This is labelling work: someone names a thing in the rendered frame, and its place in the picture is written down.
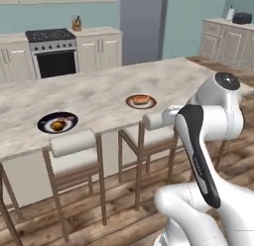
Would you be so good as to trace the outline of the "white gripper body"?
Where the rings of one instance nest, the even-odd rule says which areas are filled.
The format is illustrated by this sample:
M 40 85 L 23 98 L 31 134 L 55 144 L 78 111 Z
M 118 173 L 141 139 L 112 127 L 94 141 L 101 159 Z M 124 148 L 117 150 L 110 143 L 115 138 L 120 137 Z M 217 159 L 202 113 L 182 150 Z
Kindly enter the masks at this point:
M 164 124 L 165 125 L 174 124 L 175 118 L 182 108 L 183 108 L 182 105 L 171 105 L 168 108 L 166 108 L 162 113 Z

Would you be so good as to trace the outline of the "white bottle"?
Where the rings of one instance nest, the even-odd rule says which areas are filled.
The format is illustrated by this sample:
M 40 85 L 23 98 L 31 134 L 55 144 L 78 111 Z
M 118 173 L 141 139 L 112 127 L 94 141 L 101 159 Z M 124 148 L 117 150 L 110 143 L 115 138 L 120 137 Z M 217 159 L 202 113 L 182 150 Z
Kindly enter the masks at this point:
M 231 6 L 230 9 L 228 10 L 226 20 L 227 21 L 232 21 L 234 13 L 235 13 L 235 9 Z

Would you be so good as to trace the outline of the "grey fridge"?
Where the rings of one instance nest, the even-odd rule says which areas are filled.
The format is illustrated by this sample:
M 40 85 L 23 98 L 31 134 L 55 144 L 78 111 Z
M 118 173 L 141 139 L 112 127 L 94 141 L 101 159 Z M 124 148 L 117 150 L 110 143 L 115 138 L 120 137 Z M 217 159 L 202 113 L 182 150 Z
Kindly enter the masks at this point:
M 123 64 L 162 58 L 168 0 L 120 0 Z

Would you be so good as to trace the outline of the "dark blue patterned plate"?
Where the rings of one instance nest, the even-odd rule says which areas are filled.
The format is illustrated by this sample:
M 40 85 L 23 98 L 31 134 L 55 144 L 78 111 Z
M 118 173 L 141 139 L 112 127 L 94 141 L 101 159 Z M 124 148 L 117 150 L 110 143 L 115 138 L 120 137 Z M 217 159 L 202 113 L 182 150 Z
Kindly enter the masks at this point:
M 44 133 L 58 134 L 72 129 L 78 117 L 70 112 L 54 112 L 38 121 L 38 129 Z

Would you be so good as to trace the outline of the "red rimmed patterned plate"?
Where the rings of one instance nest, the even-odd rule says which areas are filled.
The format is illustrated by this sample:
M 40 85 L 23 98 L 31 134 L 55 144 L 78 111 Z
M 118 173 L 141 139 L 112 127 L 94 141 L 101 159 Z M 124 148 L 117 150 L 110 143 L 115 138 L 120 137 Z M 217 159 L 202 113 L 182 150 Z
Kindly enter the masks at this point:
M 126 104 L 135 109 L 150 109 L 157 104 L 157 101 L 147 94 L 134 94 L 126 99 Z

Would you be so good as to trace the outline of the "black toaster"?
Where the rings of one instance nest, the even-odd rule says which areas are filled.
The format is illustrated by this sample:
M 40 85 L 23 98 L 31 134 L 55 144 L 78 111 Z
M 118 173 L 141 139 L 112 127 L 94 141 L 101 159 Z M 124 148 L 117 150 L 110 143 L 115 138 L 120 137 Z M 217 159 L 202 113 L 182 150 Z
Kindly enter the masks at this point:
M 233 15 L 232 22 L 234 24 L 239 25 L 245 25 L 245 24 L 251 24 L 252 23 L 252 17 L 253 15 L 246 12 L 236 12 Z

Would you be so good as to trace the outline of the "wooden knife block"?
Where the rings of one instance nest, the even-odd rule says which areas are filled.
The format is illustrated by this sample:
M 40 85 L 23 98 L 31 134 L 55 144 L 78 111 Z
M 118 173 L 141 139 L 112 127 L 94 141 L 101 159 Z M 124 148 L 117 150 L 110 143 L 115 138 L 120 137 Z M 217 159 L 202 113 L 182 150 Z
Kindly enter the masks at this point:
M 75 32 L 78 32 L 81 30 L 81 19 L 79 16 L 76 16 L 76 15 L 71 16 L 71 28 Z

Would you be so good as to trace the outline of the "wooden stool with white cushion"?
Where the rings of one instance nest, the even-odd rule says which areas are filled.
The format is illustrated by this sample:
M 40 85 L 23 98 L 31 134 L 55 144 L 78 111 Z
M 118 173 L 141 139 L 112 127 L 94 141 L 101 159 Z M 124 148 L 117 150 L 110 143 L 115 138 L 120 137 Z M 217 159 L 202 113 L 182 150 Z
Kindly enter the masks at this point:
M 101 135 L 95 134 L 91 129 L 86 129 L 68 136 L 50 139 L 49 145 L 43 149 L 43 157 L 58 211 L 64 241 L 68 241 L 68 233 L 60 201 L 60 192 L 88 182 L 89 193 L 93 194 L 92 177 L 95 175 L 99 177 L 102 223 L 106 225 L 106 199 Z
M 142 120 L 134 126 L 118 131 L 118 180 L 122 182 L 124 169 L 130 168 L 135 163 L 136 188 L 135 209 L 140 208 L 142 163 L 146 162 L 146 173 L 150 172 L 151 157 L 155 154 L 169 150 L 167 183 L 171 181 L 174 159 L 179 137 L 172 124 L 164 125 L 161 114 L 146 114 Z M 123 143 L 136 155 L 137 161 L 130 165 L 123 164 Z

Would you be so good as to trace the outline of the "marble top dining counter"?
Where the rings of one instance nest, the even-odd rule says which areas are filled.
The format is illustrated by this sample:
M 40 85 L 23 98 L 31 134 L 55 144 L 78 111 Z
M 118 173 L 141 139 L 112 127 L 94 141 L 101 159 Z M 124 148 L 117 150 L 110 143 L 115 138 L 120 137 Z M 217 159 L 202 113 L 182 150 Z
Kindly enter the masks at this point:
M 78 117 L 73 128 L 90 128 L 105 136 L 104 174 L 118 172 L 117 130 L 134 125 L 146 113 L 125 100 L 152 95 L 154 107 L 185 104 L 213 71 L 184 58 L 0 85 L 0 162 L 4 164 L 20 206 L 52 195 L 41 150 L 53 137 L 37 128 L 47 114 L 67 111 Z

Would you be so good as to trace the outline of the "silver oven with black hob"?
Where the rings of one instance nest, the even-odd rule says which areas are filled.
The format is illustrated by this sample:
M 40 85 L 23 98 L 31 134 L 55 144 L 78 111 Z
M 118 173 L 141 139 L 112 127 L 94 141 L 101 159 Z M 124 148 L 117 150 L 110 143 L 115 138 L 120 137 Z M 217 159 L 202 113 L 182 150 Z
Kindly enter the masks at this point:
M 78 72 L 76 37 L 66 28 L 26 31 L 37 78 Z

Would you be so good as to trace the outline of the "cream base cupboard run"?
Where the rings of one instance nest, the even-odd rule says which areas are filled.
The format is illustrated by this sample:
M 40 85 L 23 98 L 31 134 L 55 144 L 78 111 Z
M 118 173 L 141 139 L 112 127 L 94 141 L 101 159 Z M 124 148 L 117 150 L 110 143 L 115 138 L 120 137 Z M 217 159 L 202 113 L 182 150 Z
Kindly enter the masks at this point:
M 26 35 L 0 34 L 0 83 L 36 79 Z
M 112 27 L 95 27 L 74 34 L 80 72 L 90 73 L 122 65 L 121 31 Z

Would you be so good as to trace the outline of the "cream panelled cupboard run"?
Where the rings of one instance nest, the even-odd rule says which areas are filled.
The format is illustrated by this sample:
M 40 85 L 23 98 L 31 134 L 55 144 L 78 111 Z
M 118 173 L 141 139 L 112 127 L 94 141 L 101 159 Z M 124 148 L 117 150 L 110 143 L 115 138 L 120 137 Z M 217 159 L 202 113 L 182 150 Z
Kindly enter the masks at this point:
M 254 73 L 254 24 L 203 19 L 199 53 L 212 62 Z

